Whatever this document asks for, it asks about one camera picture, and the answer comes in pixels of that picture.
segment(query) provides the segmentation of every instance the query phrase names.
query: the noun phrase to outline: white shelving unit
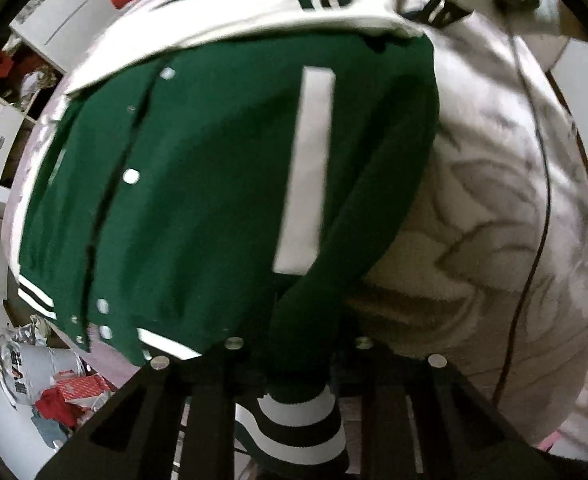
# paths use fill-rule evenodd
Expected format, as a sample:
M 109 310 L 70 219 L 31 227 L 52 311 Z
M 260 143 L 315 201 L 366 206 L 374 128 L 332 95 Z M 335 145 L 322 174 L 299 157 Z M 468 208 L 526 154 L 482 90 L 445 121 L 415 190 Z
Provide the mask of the white shelving unit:
M 14 20 L 10 27 L 64 74 L 117 15 L 110 0 L 45 0 L 23 23 Z

